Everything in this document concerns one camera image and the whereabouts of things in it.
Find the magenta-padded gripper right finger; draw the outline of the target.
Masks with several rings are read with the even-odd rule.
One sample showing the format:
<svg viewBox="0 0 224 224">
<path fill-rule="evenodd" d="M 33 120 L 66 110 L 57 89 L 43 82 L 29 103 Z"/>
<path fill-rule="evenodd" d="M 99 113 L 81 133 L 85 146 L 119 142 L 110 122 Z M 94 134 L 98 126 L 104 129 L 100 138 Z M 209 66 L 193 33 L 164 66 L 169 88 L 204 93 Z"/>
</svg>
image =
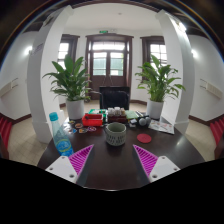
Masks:
<svg viewBox="0 0 224 224">
<path fill-rule="evenodd" d="M 146 185 L 180 170 L 168 157 L 157 157 L 146 149 L 133 145 L 136 156 L 137 170 L 140 172 L 140 181 Z"/>
</svg>

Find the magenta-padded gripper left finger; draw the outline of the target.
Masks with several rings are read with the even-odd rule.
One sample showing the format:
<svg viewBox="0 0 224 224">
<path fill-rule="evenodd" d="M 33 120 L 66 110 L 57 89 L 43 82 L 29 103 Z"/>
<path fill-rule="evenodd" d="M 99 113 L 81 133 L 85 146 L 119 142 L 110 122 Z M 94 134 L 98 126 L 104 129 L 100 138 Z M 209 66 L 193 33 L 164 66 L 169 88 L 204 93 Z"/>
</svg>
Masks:
<svg viewBox="0 0 224 224">
<path fill-rule="evenodd" d="M 94 145 L 89 145 L 71 156 L 60 156 L 46 171 L 72 183 L 83 185 L 88 176 L 88 160 Z"/>
</svg>

